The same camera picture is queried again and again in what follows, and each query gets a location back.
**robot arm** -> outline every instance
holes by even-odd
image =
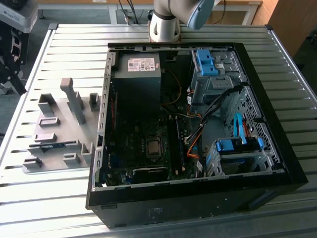
[[[181,20],[193,30],[203,27],[214,0],[154,0],[150,37],[155,42],[174,42],[179,38]]]

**sticker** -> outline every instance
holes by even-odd
[[[148,209],[148,218],[150,219],[155,219],[161,217],[160,214],[162,214],[163,208],[158,207],[158,208],[150,208]]]
[[[8,10],[4,10],[3,13],[6,16],[10,17],[13,21],[20,22],[20,18],[18,16],[14,15],[13,12],[8,11]]]
[[[154,58],[129,59],[128,72],[155,71]]]
[[[203,166],[199,161],[197,161],[197,168],[199,169],[200,172],[203,171]]]
[[[224,68],[222,63],[215,63],[214,66],[216,66],[216,68]]]
[[[192,104],[192,97],[187,97],[187,103],[189,104],[189,105],[191,105]]]

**slotted metal surface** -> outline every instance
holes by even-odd
[[[147,42],[147,26],[59,25],[49,30],[0,148],[0,237],[316,237],[316,97],[273,31],[264,27],[182,28],[183,42],[242,42],[282,122],[309,183],[255,212],[109,230],[85,209],[88,170],[25,175],[37,100],[65,98],[61,78],[72,77],[82,97],[101,94],[107,43]]]

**motherboard chip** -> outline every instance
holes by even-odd
[[[159,141],[149,141],[148,142],[148,154],[157,155],[159,154]]]
[[[148,138],[147,139],[147,158],[152,162],[157,161],[161,157],[161,144],[160,138]]]

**orange wire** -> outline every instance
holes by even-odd
[[[191,145],[191,147],[189,148],[189,150],[188,150],[188,152],[187,152],[187,156],[190,155],[191,150],[193,149],[194,145],[196,144],[198,138],[202,135],[202,133],[203,133],[203,131],[201,131],[201,132],[197,135],[196,139],[194,140],[193,144]]]
[[[188,105],[188,107],[187,107],[187,115],[189,115],[189,116],[194,116],[195,114],[190,114],[190,113],[189,113],[189,108],[190,108],[190,105]],[[197,113],[197,116],[198,116],[199,118],[202,117],[202,115],[201,115],[200,113]]]
[[[187,156],[188,156],[188,157],[193,157],[193,158],[199,159],[198,155],[188,154]]]

